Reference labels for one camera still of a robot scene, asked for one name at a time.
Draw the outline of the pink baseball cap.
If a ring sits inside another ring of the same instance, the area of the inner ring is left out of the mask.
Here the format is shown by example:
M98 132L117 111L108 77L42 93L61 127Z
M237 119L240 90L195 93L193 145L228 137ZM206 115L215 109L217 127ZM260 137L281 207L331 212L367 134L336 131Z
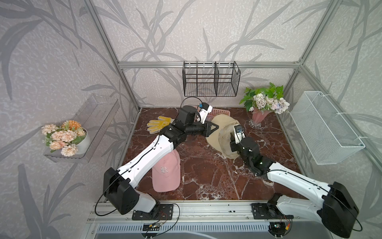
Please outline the pink baseball cap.
M181 159L177 150L166 154L152 168L152 184L156 192L176 190L181 182Z

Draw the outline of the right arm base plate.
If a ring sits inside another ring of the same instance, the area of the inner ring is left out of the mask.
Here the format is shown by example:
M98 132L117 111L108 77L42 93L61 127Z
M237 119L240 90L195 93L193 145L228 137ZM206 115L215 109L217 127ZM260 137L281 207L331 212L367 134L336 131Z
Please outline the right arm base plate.
M285 215L275 205L268 203L252 203L251 211L255 220L294 219L293 215Z

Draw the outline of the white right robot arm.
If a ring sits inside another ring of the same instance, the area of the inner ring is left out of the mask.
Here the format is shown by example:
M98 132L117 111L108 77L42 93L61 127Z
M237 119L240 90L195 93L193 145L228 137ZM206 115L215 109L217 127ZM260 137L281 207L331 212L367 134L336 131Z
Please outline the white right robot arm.
M321 223L341 238L350 238L358 222L359 209L343 184L311 179L263 156L259 145L253 138L246 137L243 131L231 133L230 148L240 155L255 176L263 176L304 197L293 199L281 194L274 196L268 201L267 207L276 218L299 216Z

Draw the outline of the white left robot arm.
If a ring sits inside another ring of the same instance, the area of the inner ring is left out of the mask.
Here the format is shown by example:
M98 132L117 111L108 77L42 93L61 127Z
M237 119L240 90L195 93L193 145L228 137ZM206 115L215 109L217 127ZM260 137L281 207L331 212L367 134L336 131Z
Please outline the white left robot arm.
M169 125L141 153L119 169L109 168L103 176L103 193L120 214L130 211L157 214L159 203L151 195L136 190L143 176L164 156L171 153L188 135L210 136L219 126L207 120L213 107L201 103L199 108L184 106Z

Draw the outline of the beige baseball cap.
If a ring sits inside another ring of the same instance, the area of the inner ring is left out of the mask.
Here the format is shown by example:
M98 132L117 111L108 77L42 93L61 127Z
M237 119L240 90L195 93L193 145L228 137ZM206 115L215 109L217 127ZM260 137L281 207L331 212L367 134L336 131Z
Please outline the beige baseball cap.
M227 115L217 115L213 118L212 123L218 125L219 129L206 138L207 142L219 151L223 158L236 159L239 154L231 150L230 142L234 126L240 125L239 121Z

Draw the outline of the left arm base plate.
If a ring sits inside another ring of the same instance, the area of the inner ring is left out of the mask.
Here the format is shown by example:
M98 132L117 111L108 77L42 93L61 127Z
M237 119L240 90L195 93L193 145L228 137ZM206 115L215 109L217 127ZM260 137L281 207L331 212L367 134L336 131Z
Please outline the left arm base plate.
M174 204L158 204L149 213L133 211L133 221L167 221L172 220Z

